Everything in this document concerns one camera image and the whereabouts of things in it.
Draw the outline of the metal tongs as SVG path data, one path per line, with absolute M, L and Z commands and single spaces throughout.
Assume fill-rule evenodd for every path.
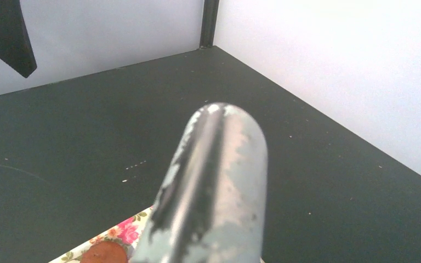
M 260 262 L 268 147 L 256 120 L 226 103 L 189 119 L 132 262 Z

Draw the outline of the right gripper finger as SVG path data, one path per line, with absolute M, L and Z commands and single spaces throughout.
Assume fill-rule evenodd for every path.
M 37 68 L 19 0 L 0 0 L 0 59 L 24 78 Z

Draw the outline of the floral cookie tray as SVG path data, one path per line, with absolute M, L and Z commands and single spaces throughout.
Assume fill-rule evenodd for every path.
M 127 254 L 127 259 L 130 261 L 138 245 L 139 238 L 145 228 L 145 225 L 150 215 L 152 214 L 152 211 L 153 206 L 150 206 L 135 214 L 134 216 L 98 234 L 90 240 L 76 246 L 75 248 L 60 255 L 50 262 L 80 262 L 85 252 L 87 252 L 92 246 L 103 241 L 118 243 L 124 248 Z

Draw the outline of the dark brown round cookie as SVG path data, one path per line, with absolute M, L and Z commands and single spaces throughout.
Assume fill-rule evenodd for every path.
M 127 263 L 124 248 L 113 241 L 102 241 L 91 246 L 81 258 L 80 263 Z

